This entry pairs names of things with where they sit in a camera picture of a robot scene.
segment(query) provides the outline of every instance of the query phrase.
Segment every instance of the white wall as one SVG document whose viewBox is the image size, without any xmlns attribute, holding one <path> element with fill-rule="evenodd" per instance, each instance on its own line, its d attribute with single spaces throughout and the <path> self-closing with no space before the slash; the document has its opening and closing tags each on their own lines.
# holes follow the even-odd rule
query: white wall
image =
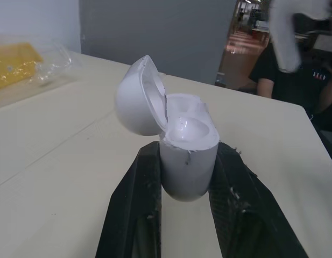
<svg viewBox="0 0 332 258">
<path fill-rule="evenodd" d="M 82 51 L 214 84 L 236 0 L 80 0 Z"/>
<path fill-rule="evenodd" d="M 0 33 L 58 39 L 80 52 L 78 0 L 0 0 Z"/>
</svg>

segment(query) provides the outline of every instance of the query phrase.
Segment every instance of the black shirt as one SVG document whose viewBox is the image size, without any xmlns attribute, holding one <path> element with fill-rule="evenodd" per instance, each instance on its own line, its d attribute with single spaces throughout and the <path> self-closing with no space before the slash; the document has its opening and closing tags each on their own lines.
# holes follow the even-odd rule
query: black shirt
<svg viewBox="0 0 332 258">
<path fill-rule="evenodd" d="M 330 77 L 326 69 L 314 69 L 310 64 L 302 64 L 294 73 L 282 73 L 278 69 L 272 44 L 269 44 L 261 53 L 249 78 L 254 82 L 260 78 L 273 81 L 272 98 L 303 106 L 306 111 L 313 112 L 320 92 Z"/>
</svg>

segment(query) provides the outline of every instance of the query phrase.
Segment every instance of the yellow object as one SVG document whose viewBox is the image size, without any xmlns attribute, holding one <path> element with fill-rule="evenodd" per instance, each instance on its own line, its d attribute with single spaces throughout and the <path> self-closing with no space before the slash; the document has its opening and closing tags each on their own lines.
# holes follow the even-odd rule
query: yellow object
<svg viewBox="0 0 332 258">
<path fill-rule="evenodd" d="M 0 46 L 0 88 L 30 78 L 42 57 L 29 43 Z"/>
</svg>

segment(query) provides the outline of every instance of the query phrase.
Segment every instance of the white table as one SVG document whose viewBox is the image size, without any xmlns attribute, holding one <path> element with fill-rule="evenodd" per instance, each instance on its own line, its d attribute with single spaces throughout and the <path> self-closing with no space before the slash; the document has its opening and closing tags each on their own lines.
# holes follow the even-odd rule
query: white table
<svg viewBox="0 0 332 258">
<path fill-rule="evenodd" d="M 77 57 L 66 85 L 0 109 L 0 258 L 94 257 L 112 192 L 158 139 L 129 133 L 114 115 L 129 66 Z M 272 191 L 309 257 L 332 257 L 332 161 L 304 110 L 161 77 L 168 93 L 208 103 L 221 140 Z M 183 204 L 163 192 L 162 238 L 166 258 L 221 257 L 208 196 Z"/>
</svg>

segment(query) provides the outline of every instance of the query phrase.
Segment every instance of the person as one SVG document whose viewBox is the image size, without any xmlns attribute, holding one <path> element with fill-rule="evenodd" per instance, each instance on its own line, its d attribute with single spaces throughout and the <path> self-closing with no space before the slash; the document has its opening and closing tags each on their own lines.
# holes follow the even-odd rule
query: person
<svg viewBox="0 0 332 258">
<path fill-rule="evenodd" d="M 321 133 L 332 132 L 332 68 L 303 63 L 296 72 L 283 73 L 269 43 L 249 78 L 257 83 L 257 95 L 302 106 L 332 158 L 332 144 Z"/>
<path fill-rule="evenodd" d="M 242 21 L 243 21 L 243 16 L 244 16 L 244 13 L 243 13 L 243 9 L 241 8 L 240 12 L 238 14 L 238 17 L 237 17 L 237 28 L 238 28 L 238 30 L 241 28 Z"/>
</svg>

